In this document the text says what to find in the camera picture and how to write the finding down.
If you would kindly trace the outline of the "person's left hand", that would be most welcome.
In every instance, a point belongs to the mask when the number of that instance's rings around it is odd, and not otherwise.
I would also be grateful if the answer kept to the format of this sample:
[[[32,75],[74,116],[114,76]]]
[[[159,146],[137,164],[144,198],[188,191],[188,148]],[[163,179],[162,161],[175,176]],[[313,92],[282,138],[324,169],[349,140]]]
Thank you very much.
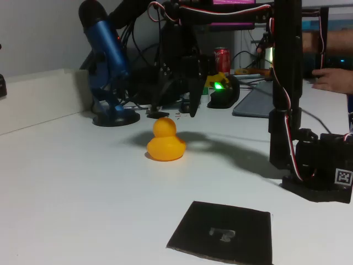
[[[318,77],[313,88],[341,94],[352,94],[352,71],[340,68],[323,68],[313,70]]]

